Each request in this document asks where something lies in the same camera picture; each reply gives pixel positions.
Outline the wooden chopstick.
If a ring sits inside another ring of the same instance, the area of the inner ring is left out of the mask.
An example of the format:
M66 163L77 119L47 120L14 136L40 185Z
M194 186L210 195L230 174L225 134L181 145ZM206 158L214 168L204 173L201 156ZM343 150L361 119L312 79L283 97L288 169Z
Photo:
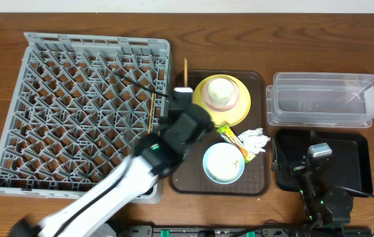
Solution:
M155 93L152 93L150 110L149 110L148 130L147 130L148 134L151 132L151 127L152 127L152 122L153 122L154 102L155 102Z
M188 61L184 58L184 87L188 87Z

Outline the green snack wrapper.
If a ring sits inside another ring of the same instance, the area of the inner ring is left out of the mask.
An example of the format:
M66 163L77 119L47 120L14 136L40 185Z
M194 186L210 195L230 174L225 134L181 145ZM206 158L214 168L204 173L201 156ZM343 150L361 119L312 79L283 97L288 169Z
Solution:
M249 163L256 157L256 154L249 151L245 145L240 141L236 134L231 130L228 124L218 127L217 132L228 143L236 146L244 157L245 163Z

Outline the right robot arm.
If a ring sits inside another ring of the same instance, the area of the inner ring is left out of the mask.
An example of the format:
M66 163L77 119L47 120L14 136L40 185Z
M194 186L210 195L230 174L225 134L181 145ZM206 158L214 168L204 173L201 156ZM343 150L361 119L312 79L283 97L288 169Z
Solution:
M330 168L333 154L328 144L309 146L299 161L288 161L276 140L273 140L273 148L273 170L280 172L284 180L296 181L312 226L341 226L350 222L353 197L345 189L329 184L321 177Z

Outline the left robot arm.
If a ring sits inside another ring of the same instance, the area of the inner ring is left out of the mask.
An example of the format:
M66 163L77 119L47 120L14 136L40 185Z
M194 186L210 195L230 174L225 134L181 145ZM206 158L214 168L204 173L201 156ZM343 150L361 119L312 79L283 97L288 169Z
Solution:
M142 137L120 166L91 190L37 225L21 219L9 236L91 236L127 203L171 175L190 146L212 129L209 113L199 105L170 109L158 129Z

